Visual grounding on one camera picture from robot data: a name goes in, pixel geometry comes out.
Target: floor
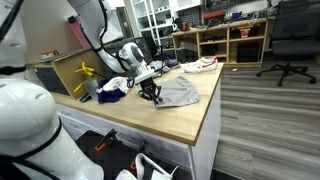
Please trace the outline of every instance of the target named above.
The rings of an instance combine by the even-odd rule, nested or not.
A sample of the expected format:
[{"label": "floor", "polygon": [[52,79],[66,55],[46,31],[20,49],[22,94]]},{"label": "floor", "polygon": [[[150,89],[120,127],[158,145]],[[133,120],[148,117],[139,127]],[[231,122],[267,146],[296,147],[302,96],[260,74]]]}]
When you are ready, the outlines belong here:
[{"label": "floor", "polygon": [[318,84],[289,75],[278,87],[280,73],[224,69],[215,169],[247,180],[320,179],[320,66],[307,66]]}]

